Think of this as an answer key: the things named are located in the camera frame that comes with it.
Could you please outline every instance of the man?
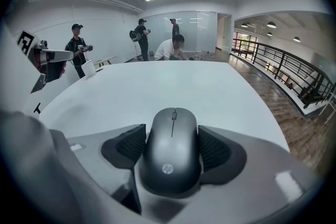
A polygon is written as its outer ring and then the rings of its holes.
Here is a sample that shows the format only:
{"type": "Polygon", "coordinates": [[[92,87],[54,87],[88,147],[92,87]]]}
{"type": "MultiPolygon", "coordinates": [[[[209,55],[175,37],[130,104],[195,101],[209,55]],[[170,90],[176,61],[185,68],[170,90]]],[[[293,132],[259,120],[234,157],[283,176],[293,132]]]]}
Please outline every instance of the man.
{"type": "Polygon", "coordinates": [[[74,24],[71,28],[73,33],[73,38],[69,41],[68,45],[66,46],[66,50],[73,51],[75,53],[73,57],[73,65],[75,67],[75,70],[77,71],[77,74],[79,78],[82,78],[85,76],[82,65],[86,63],[84,53],[78,48],[79,45],[83,45],[86,47],[84,39],[79,37],[80,30],[83,27],[83,25],[74,24]]]}
{"type": "Polygon", "coordinates": [[[140,19],[138,21],[139,25],[136,27],[138,32],[141,34],[141,39],[138,41],[141,49],[141,55],[143,61],[148,61],[148,40],[147,40],[147,35],[151,32],[150,29],[146,29],[145,27],[145,22],[147,22],[144,19],[140,19]]]}
{"type": "Polygon", "coordinates": [[[159,45],[154,58],[157,61],[179,60],[179,58],[174,56],[179,55],[183,60],[189,61],[189,59],[183,54],[181,50],[183,45],[184,37],[182,35],[176,35],[172,39],[168,39],[159,45]]]}
{"type": "Polygon", "coordinates": [[[173,36],[175,37],[176,35],[180,34],[180,27],[179,25],[176,23],[176,19],[169,19],[173,25],[173,36]]]}

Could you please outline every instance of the wooden floor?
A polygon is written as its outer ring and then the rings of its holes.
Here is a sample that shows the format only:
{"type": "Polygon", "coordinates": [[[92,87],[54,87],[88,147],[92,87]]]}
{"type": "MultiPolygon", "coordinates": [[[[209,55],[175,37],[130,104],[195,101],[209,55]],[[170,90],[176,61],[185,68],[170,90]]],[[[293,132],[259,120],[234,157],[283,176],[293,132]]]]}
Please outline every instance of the wooden floor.
{"type": "Polygon", "coordinates": [[[263,73],[244,61],[216,50],[215,54],[187,54],[196,60],[227,62],[260,95],[277,120],[290,148],[290,153],[318,174],[325,175],[330,167],[334,151],[336,115],[327,123],[331,113],[326,109],[321,116],[319,110],[302,116],[293,102],[263,73]]]}

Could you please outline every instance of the white cup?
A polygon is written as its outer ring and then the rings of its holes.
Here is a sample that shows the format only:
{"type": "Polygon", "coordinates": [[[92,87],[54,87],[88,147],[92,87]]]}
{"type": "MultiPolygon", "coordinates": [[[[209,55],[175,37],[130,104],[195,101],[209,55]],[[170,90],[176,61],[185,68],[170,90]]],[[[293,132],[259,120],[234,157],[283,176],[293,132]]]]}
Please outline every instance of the white cup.
{"type": "Polygon", "coordinates": [[[95,66],[91,60],[87,61],[84,65],[82,65],[82,69],[87,77],[96,74],[95,66]]]}

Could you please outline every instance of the computer mouse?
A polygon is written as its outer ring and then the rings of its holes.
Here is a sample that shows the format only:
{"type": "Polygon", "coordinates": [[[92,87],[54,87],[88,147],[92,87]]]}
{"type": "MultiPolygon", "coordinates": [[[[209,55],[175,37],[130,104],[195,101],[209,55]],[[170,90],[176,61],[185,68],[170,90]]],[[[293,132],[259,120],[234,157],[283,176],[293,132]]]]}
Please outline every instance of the computer mouse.
{"type": "Polygon", "coordinates": [[[196,117],[183,108],[156,114],[140,160],[139,173],[148,191],[176,196],[191,189],[201,173],[196,117]]]}

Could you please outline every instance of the metal railing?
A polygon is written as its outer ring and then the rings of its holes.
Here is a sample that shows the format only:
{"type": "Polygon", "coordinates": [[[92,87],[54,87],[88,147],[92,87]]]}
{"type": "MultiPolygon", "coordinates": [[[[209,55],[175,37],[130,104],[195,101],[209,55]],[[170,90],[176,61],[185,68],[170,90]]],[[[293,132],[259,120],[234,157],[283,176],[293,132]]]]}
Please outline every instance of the metal railing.
{"type": "Polygon", "coordinates": [[[322,70],[284,50],[235,38],[231,51],[271,72],[297,94],[303,108],[327,100],[335,89],[336,84],[322,70]]]}

